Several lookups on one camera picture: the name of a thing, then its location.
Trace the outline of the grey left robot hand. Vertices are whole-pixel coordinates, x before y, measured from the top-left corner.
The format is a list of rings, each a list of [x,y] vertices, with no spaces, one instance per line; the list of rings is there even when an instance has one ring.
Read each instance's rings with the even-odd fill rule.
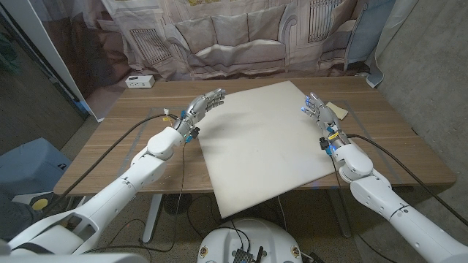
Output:
[[[200,122],[205,114],[213,108],[224,103],[226,90],[222,88],[215,89],[206,94],[199,95],[193,99],[181,117],[176,120],[173,128],[184,138],[185,142],[190,142],[196,138],[199,129],[196,124]]]

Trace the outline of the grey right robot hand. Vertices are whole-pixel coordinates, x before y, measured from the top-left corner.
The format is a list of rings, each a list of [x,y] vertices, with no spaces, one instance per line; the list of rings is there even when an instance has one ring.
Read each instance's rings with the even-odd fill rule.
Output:
[[[347,135],[342,131],[339,119],[334,111],[313,92],[305,96],[305,107],[301,111],[317,123],[322,130],[320,147],[332,156],[341,146],[350,144]]]

